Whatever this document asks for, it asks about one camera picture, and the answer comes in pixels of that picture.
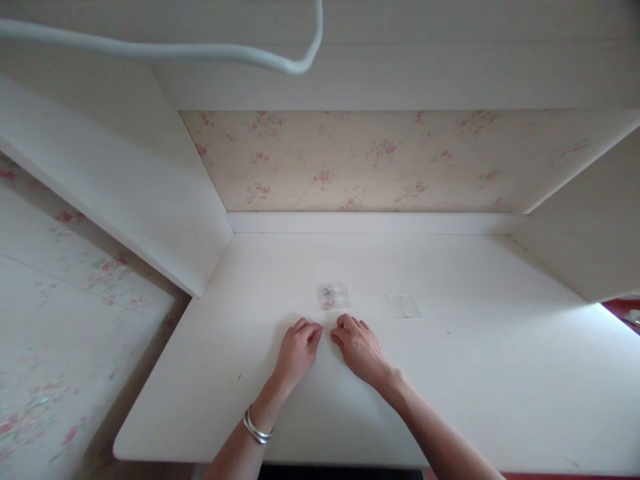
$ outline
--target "forearm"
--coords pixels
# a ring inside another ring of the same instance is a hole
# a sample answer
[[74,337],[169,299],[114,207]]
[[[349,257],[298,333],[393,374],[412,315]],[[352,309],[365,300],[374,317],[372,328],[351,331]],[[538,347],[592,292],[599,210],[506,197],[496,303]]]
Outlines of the forearm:
[[[251,420],[258,430],[269,433],[290,390],[272,376],[251,406]],[[266,445],[260,445],[243,425],[238,423],[216,455],[202,480],[255,480],[260,473]]]
[[503,476],[422,399],[400,371],[390,371],[374,388],[407,424],[439,480],[503,480]]

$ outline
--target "transparent plastic piece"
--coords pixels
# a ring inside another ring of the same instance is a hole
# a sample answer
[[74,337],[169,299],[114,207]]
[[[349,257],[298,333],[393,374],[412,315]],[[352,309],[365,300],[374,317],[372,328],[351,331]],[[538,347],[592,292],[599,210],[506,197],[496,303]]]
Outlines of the transparent plastic piece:
[[322,310],[336,310],[351,305],[349,292],[344,283],[320,283],[316,285],[318,303]]
[[394,318],[412,319],[421,317],[413,297],[408,293],[390,293],[387,295],[387,302],[389,302]]

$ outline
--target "floral wallpaper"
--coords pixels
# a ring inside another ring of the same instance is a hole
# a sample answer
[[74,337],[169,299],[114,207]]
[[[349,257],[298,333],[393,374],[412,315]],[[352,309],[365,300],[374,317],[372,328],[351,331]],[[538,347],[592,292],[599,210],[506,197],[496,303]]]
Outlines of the floral wallpaper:
[[640,110],[181,115],[228,211],[524,213]]
[[0,478],[136,478],[111,443],[189,298],[2,154],[0,204]]

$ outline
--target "white shelf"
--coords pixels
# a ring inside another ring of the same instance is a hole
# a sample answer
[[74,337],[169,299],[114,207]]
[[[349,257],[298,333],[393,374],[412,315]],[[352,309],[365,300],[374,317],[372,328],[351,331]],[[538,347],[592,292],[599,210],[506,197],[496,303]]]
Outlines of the white shelf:
[[[502,471],[640,474],[640,337],[508,237],[234,234],[134,404],[118,458],[210,461],[300,316],[325,335],[266,460],[425,466],[398,416],[344,366],[315,285],[342,281],[390,361]],[[394,320],[388,293],[422,319]]]

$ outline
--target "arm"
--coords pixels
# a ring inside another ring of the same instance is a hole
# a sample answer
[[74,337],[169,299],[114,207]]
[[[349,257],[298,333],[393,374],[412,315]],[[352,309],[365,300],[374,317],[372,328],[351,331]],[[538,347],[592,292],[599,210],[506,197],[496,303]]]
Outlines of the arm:
[[[298,320],[287,330],[273,374],[251,406],[251,420],[258,430],[265,433],[273,430],[289,394],[313,365],[321,336],[322,326],[306,319]],[[258,444],[240,421],[202,480],[255,480],[265,446]]]
[[347,366],[370,384],[407,424],[440,480],[504,480],[504,477],[432,409],[409,381],[387,362],[369,326],[347,314],[338,317],[331,339]]

